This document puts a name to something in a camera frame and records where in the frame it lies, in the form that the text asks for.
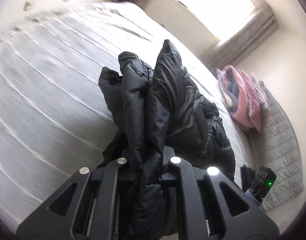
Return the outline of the grey quilted headboard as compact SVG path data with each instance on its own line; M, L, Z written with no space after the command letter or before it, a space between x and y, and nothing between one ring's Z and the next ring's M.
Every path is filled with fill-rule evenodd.
M270 121L260 139L261 165L276 174L276 180L265 197L266 212L300 195L304 190L300 147L294 128L272 93L260 82L269 101Z

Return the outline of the beige dotted curtain right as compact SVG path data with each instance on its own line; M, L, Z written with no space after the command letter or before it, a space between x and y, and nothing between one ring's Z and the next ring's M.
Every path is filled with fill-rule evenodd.
M244 60L279 28L279 23L268 5L262 6L251 15L250 21L234 36L218 44L206 59L211 72L235 65Z

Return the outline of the black quilted puffer jacket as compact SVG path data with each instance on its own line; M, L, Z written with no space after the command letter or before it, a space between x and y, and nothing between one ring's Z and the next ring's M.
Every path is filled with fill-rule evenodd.
M125 157L120 187L121 239L160 239L177 231L176 196L163 187L165 146L192 166L216 166L234 179L235 157L216 105L207 100L165 40L151 68L135 53L118 57L118 72L103 68L98 85L117 133L104 164Z

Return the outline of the pink grey folded quilt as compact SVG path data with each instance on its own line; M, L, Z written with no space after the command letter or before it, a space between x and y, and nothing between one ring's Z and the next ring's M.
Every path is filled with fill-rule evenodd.
M262 114L258 92L252 79L231 65L216 70L224 105L231 117L244 129L262 130Z

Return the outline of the folded black garment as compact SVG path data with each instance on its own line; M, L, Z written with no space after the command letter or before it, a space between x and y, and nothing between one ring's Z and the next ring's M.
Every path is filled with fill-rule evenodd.
M241 181L243 192L246 192L250 188L254 178L255 170L250 167L246 167L246 165L243 165L241 167Z

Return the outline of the bright window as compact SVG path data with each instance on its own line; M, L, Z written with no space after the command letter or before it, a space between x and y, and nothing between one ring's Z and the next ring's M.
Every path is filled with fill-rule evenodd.
M175 0L184 5L220 42L237 34L251 19L251 0Z

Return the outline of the pink grey velvet pillow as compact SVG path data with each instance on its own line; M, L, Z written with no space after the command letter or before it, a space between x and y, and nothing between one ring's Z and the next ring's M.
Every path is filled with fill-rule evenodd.
M262 133L266 129L270 119L269 101L266 93L254 74L249 76L243 70L239 72L246 89L246 114L247 120L250 123L248 127Z

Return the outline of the white lace bedspread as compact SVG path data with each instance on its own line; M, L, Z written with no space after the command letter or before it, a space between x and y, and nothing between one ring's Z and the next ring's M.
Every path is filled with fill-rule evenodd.
M123 51L154 67L165 40L218 107L241 183L239 169L253 164L246 133L216 78L171 33L132 3L41 11L0 38L0 219L11 232L79 168L102 162L117 132L98 86L102 68L119 71Z

